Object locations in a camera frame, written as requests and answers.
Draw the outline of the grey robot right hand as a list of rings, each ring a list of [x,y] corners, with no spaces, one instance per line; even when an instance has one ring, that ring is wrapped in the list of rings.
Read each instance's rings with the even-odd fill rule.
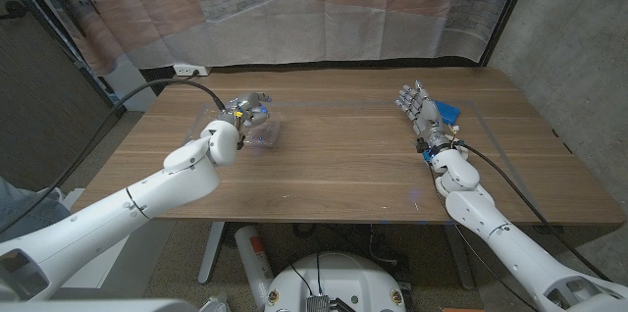
[[[416,80],[414,86],[404,85],[398,92],[395,104],[412,122],[417,137],[429,148],[452,146],[451,140],[445,135],[441,113],[420,81]]]

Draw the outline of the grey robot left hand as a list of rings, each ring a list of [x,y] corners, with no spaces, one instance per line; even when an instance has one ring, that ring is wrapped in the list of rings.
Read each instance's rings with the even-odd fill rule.
[[[270,101],[271,97],[264,92],[242,94],[229,101],[217,119],[231,124],[237,130],[256,127],[269,118],[265,103]]]

